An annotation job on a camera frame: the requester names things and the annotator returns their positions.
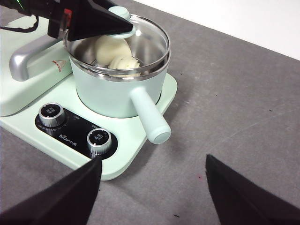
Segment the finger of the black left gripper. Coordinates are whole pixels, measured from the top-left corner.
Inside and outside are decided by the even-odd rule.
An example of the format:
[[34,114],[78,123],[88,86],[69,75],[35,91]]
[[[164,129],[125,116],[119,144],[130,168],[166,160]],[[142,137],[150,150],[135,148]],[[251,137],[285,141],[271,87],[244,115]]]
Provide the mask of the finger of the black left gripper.
[[67,9],[72,11],[68,41],[131,31],[132,23],[109,11],[115,6],[110,0],[68,0]]

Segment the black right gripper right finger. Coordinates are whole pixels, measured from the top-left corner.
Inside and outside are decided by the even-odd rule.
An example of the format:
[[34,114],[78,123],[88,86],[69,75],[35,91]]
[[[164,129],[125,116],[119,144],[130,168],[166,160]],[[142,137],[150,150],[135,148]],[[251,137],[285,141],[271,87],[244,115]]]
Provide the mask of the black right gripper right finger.
[[222,225],[298,225],[300,209],[257,186],[213,155],[205,162],[209,192]]

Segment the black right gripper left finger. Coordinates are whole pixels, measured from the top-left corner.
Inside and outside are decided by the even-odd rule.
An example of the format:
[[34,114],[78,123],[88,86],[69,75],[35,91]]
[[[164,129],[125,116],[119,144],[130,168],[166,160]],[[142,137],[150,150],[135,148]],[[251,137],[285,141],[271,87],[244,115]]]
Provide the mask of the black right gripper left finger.
[[102,160],[94,158],[0,215],[2,225],[85,225],[98,195]]

